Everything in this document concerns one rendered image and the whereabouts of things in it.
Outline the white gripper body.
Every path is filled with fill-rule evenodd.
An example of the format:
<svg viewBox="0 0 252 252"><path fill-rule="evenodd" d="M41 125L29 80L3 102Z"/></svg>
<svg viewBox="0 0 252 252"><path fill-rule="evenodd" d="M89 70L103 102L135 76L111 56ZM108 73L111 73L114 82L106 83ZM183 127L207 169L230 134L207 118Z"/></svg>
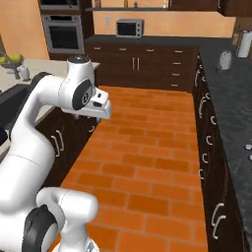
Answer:
<svg viewBox="0 0 252 252"><path fill-rule="evenodd" d="M62 111L65 113L83 115L87 117L109 119L112 113L112 106L111 106L110 100L108 100L101 107L95 107L95 106L92 106L90 103L88 103L85 107L79 110L62 108Z"/></svg>

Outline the dark sink basin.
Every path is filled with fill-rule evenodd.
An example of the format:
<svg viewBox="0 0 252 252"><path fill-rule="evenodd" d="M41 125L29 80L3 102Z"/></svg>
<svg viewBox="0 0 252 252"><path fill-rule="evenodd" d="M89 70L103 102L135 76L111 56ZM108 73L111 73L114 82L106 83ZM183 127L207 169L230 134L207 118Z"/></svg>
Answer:
<svg viewBox="0 0 252 252"><path fill-rule="evenodd" d="M0 94L0 127L11 127L28 91L28 85L16 84Z"/></svg>

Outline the grey curved sink tap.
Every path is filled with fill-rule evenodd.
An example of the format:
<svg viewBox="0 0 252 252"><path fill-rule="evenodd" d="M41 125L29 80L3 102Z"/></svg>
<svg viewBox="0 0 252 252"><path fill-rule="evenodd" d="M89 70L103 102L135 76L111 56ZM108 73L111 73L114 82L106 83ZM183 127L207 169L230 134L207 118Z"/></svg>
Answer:
<svg viewBox="0 0 252 252"><path fill-rule="evenodd" d="M14 75L15 75L16 80L20 80L21 78L20 78L20 75L18 73L18 70L17 70L15 63L6 53L1 33L0 33L0 56L4 56L7 59L7 62L11 65L11 69L14 71Z"/></svg>

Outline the dark island cupboard run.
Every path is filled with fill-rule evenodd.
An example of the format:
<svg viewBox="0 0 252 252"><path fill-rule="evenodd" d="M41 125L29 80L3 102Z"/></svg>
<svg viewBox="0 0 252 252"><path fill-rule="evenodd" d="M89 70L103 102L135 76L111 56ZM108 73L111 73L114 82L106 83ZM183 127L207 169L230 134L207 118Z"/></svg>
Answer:
<svg viewBox="0 0 252 252"><path fill-rule="evenodd" d="M55 157L43 187L58 187L62 184L93 134L88 132L89 129L97 125L95 117L83 116L80 120L76 120L74 116L64 113L60 108L51 108L39 119L36 125L36 129L49 140L52 146L53 141L50 136L56 137L59 150L61 143L56 130L61 131L65 145L65 150L60 152L59 157Z"/></svg>

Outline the small white soap bottle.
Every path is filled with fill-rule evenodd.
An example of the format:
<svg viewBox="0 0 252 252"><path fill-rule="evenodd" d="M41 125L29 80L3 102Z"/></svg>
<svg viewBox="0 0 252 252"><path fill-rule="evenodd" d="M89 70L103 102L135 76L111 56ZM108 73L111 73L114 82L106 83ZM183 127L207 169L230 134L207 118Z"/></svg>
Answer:
<svg viewBox="0 0 252 252"><path fill-rule="evenodd" d="M30 79L30 71L29 71L29 69L26 66L22 65L20 67L20 75L23 78L23 80L25 82L27 82Z"/></svg>

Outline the silver toaster oven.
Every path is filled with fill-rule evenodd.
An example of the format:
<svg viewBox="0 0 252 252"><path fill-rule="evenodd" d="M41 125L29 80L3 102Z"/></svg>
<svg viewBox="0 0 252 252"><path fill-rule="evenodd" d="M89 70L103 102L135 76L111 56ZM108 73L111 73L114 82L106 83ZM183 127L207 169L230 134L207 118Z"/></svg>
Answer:
<svg viewBox="0 0 252 252"><path fill-rule="evenodd" d="M142 19L120 19L116 22L116 36L141 38L144 34L145 21Z"/></svg>

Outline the grey bowl of yellow fruit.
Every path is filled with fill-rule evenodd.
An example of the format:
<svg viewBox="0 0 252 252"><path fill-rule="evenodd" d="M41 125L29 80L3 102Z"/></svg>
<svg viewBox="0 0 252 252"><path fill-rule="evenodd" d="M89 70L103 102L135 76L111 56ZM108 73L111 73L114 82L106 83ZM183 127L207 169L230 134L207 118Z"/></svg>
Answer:
<svg viewBox="0 0 252 252"><path fill-rule="evenodd" d="M12 69L13 67L20 67L24 62L24 56L19 53L10 55L0 54L0 66L5 69Z"/></svg>

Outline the dark tall oven cupboard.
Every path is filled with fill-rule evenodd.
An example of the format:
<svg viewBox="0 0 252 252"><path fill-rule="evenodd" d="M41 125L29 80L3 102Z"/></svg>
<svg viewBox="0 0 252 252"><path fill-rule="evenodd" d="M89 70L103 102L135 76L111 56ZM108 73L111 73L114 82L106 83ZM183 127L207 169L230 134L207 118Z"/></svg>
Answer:
<svg viewBox="0 0 252 252"><path fill-rule="evenodd" d="M93 13L85 11L87 8L92 6L92 0L79 0L79 4L79 10L41 10L40 7L39 10L41 14L41 20L43 15L79 15L81 17L84 42L84 52L79 54L84 54L85 39L95 34ZM50 53L49 51L48 54L51 60L66 60L71 55L79 55L74 53Z"/></svg>

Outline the silver built-in microwave oven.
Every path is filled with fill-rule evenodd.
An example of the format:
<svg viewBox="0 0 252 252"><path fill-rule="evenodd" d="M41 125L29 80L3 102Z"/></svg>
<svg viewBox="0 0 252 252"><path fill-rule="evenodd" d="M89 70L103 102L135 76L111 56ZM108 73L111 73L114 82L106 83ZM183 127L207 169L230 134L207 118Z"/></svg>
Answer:
<svg viewBox="0 0 252 252"><path fill-rule="evenodd" d="M79 0L38 0L41 10L79 10Z"/></svg>

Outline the white kettle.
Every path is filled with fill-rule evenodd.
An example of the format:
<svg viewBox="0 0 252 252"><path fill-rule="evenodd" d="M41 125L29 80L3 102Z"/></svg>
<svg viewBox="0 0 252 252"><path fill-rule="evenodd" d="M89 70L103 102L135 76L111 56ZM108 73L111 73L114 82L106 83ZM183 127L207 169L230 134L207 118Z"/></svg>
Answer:
<svg viewBox="0 0 252 252"><path fill-rule="evenodd" d="M231 60L232 60L231 52L227 50L223 51L220 54L218 69L223 71L229 70L231 66Z"/></svg>

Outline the white paper towel roll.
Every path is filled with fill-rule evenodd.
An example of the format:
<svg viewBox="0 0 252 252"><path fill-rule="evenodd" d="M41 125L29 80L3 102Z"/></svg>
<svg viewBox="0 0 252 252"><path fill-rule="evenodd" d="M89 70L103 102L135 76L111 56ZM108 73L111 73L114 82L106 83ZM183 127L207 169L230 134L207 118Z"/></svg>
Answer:
<svg viewBox="0 0 252 252"><path fill-rule="evenodd" d="M251 43L252 31L244 31L236 50L236 56L238 58L246 58L249 54Z"/></svg>

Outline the dark wall shelf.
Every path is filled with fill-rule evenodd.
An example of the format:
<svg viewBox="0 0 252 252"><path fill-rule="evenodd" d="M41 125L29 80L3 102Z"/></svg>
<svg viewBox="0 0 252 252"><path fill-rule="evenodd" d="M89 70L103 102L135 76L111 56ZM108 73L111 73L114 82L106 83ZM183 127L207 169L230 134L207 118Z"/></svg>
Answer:
<svg viewBox="0 0 252 252"><path fill-rule="evenodd" d="M168 8L157 7L138 7L138 8L123 8L123 7L104 7L104 8L87 8L86 12L166 12Z"/></svg>

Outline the dark wall cupboards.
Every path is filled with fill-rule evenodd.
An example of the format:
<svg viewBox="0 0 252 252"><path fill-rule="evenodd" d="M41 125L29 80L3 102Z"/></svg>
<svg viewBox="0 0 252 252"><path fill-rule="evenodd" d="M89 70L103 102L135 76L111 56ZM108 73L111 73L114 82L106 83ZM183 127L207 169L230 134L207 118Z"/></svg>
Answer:
<svg viewBox="0 0 252 252"><path fill-rule="evenodd" d="M168 0L170 11L219 12L225 17L252 17L252 0Z"/></svg>

